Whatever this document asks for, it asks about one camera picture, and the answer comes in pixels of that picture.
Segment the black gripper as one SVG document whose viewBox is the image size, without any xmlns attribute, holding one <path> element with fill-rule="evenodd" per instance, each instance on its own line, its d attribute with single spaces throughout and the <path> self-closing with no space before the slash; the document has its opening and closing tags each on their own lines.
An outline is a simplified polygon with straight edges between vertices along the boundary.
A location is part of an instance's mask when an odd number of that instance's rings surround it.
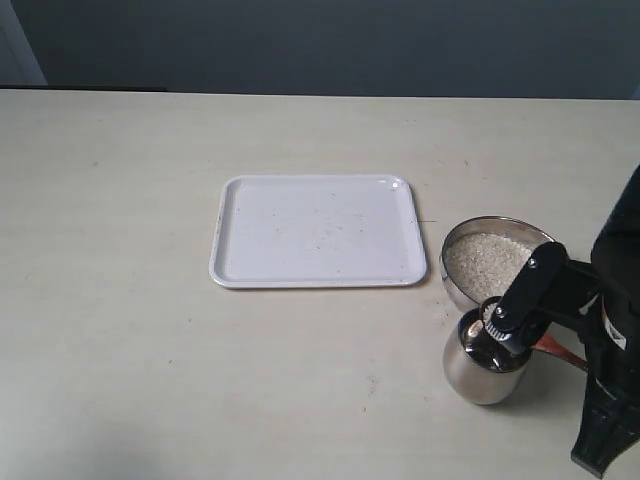
<svg viewBox="0 0 640 480">
<path fill-rule="evenodd" d="M 591 264 L 573 260 L 559 242 L 538 246 L 526 260 L 485 329 L 512 353 L 541 339 L 552 323 L 576 333 L 602 291 L 601 380 L 639 378 L 639 171 L 624 187 L 591 250 Z M 639 397 L 587 374 L 582 416 L 571 459 L 597 479 L 639 441 Z"/>
</svg>

